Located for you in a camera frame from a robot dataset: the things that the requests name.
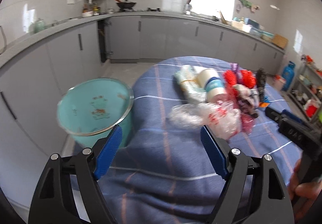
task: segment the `stove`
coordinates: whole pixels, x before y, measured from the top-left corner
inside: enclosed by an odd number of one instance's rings
[[[120,9],[119,12],[136,12],[135,9]]]
[[[160,8],[156,8],[156,9],[148,8],[147,11],[151,11],[151,12],[161,12],[161,9]]]

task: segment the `bucket rim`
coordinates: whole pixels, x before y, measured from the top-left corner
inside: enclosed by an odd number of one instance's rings
[[[116,81],[116,82],[119,82],[119,83],[121,83],[123,86],[125,86],[125,87],[127,88],[127,90],[128,90],[128,94],[129,94],[129,104],[128,104],[127,109],[125,110],[125,112],[124,112],[124,113],[123,113],[123,115],[121,116],[121,118],[120,118],[118,121],[116,121],[115,123],[113,123],[111,126],[108,126],[108,127],[103,128],[103,129],[101,129],[101,130],[97,130],[97,131],[95,131],[95,132],[90,132],[90,133],[72,132],[71,130],[69,130],[69,129],[67,129],[66,127],[64,127],[64,126],[62,125],[62,123],[61,123],[60,119],[59,119],[59,116],[58,116],[58,110],[59,110],[59,107],[60,107],[60,105],[61,105],[61,103],[62,103],[63,99],[66,97],[66,95],[67,95],[69,92],[71,92],[73,89],[75,89],[76,87],[78,87],[78,86],[81,86],[81,85],[83,85],[83,84],[85,84],[85,83],[88,83],[88,82],[90,82],[90,81],[101,80],[101,79],[106,79],[106,80],[110,80],[110,81]],[[106,131],[108,131],[108,130],[112,129],[116,124],[118,124],[118,123],[122,122],[122,121],[125,119],[125,117],[129,114],[130,110],[132,109],[132,107],[133,107],[133,103],[134,103],[134,92],[133,92],[132,88],[131,88],[128,84],[124,83],[123,81],[120,81],[120,80],[117,80],[117,79],[113,79],[113,78],[106,78],[106,77],[97,78],[97,79],[92,79],[92,80],[84,81],[84,82],[82,82],[82,83],[80,83],[80,84],[77,84],[75,87],[70,88],[70,89],[69,89],[69,90],[68,90],[68,91],[63,95],[62,99],[61,99],[61,100],[58,102],[58,104],[57,104],[57,116],[56,116],[56,119],[57,119],[58,125],[59,125],[59,126],[60,126],[60,127],[61,127],[65,132],[66,132],[66,133],[68,133],[68,134],[70,134],[70,135],[79,136],[79,137],[89,137],[89,136],[94,136],[94,135],[98,135],[98,134],[104,133],[104,132],[106,132]]]

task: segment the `blue gas cylinder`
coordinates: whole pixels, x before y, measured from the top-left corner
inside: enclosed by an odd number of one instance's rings
[[[284,84],[284,87],[282,89],[284,91],[286,91],[291,85],[291,82],[294,78],[294,68],[295,68],[295,63],[290,61],[289,65],[286,66],[283,70],[282,77],[286,80],[286,83]]]

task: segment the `blue gripper pad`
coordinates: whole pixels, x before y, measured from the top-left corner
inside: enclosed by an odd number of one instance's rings
[[[109,137],[108,141],[105,143],[105,146],[102,148],[101,152],[96,158],[96,169],[93,174],[95,180],[99,180],[107,173],[122,142],[122,128],[120,126],[111,132],[112,135]]]
[[[281,114],[289,116],[289,118],[291,118],[292,120],[295,120],[296,122],[298,122],[302,125],[306,125],[306,123],[303,120],[301,120],[300,118],[295,116],[293,113],[289,112],[288,110],[283,110]]]
[[[229,175],[226,158],[205,126],[201,128],[200,139],[215,172],[226,180]]]

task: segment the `white bottle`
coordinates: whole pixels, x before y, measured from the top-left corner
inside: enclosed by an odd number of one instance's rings
[[[217,101],[227,100],[227,92],[215,69],[207,68],[201,71],[197,80],[200,86],[205,89],[208,102],[216,103]]]

